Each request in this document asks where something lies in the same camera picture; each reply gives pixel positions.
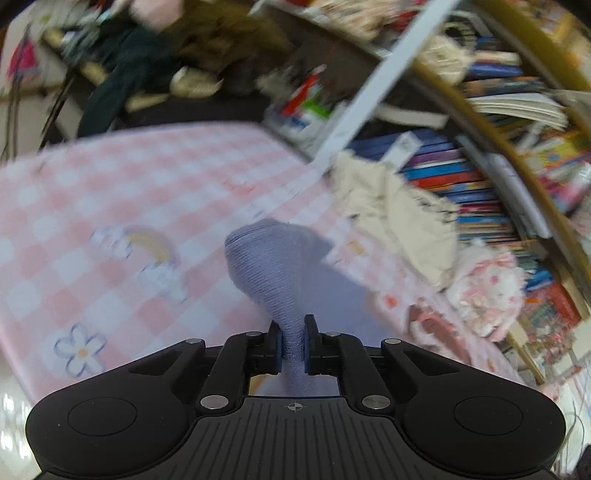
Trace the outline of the purple and mauve sweater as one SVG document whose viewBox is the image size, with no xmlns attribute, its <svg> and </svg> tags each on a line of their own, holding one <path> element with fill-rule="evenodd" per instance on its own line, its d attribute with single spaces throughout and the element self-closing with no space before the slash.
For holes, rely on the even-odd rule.
<svg viewBox="0 0 591 480">
<path fill-rule="evenodd" d="M 396 335 L 375 306 L 378 294 L 329 265 L 331 250 L 314 230 L 274 219 L 245 225 L 225 239 L 230 279 L 283 332 L 283 367 L 264 384 L 263 395 L 339 393 L 335 378 L 304 372 L 305 315 L 314 315 L 323 331 L 351 334 L 369 346 Z"/>
</svg>

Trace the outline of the cream folded garment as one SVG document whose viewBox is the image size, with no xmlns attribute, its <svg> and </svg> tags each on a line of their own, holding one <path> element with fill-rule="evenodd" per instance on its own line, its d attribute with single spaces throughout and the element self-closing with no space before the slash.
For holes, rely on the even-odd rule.
<svg viewBox="0 0 591 480">
<path fill-rule="evenodd" d="M 335 156 L 329 183 L 356 227 L 402 256 L 436 290 L 449 286 L 460 249 L 459 205 L 351 151 Z"/>
</svg>

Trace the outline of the pink white bunny plush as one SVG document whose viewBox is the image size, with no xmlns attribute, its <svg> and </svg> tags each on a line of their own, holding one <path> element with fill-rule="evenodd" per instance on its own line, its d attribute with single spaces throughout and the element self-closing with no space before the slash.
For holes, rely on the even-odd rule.
<svg viewBox="0 0 591 480">
<path fill-rule="evenodd" d="M 526 272 L 508 248 L 475 239 L 460 250 L 445 295 L 473 334 L 497 343 L 522 310 L 525 285 Z"/>
</svg>

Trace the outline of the pink checkered desk mat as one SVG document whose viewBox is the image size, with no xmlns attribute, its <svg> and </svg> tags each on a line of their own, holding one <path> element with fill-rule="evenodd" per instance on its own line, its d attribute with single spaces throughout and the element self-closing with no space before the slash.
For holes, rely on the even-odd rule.
<svg viewBox="0 0 591 480">
<path fill-rule="evenodd" d="M 224 241 L 264 218 L 329 243 L 338 283 L 322 329 L 377 345 L 410 306 L 438 315 L 446 356 L 504 377 L 497 347 L 346 219 L 324 180 L 249 123 L 127 130 L 47 149 L 1 171 L 1 348 L 32 401 L 189 337 L 221 345 L 270 320 L 228 275 Z"/>
</svg>

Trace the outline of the white Gorilla book box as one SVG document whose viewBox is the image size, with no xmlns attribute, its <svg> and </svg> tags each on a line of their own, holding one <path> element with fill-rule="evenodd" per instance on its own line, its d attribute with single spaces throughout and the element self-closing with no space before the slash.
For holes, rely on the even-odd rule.
<svg viewBox="0 0 591 480">
<path fill-rule="evenodd" d="M 402 133 L 381 158 L 392 173 L 398 173 L 421 149 L 422 141 L 411 131 Z"/>
</svg>

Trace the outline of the white plastic jar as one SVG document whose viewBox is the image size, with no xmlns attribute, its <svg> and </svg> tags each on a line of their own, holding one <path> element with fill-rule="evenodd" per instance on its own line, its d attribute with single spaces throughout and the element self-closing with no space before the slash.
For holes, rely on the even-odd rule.
<svg viewBox="0 0 591 480">
<path fill-rule="evenodd" d="M 320 138 L 329 118 L 318 108 L 304 108 L 294 114 L 281 113 L 279 109 L 270 113 L 270 125 L 276 132 L 294 145 L 311 147 Z"/>
</svg>

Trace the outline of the row of books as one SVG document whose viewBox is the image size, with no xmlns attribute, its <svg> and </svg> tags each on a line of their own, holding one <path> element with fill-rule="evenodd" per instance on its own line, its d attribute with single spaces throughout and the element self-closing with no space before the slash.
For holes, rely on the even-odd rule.
<svg viewBox="0 0 591 480">
<path fill-rule="evenodd" d="M 588 300 L 590 262 L 570 220 L 526 155 L 507 139 L 506 129 L 478 112 L 460 85 L 471 62 L 471 51 L 456 40 L 432 36 L 411 62 L 403 85 L 394 88 L 396 99 L 379 103 L 384 116 L 370 116 L 349 141 L 349 150 L 370 161 L 381 160 L 404 135 L 405 108 L 427 118 L 444 116 L 436 126 L 408 121 L 422 145 L 403 162 L 404 179 L 458 205 L 462 244 L 474 238 L 490 246 L 539 239 L 556 264 L 559 280 L 572 280 Z"/>
</svg>

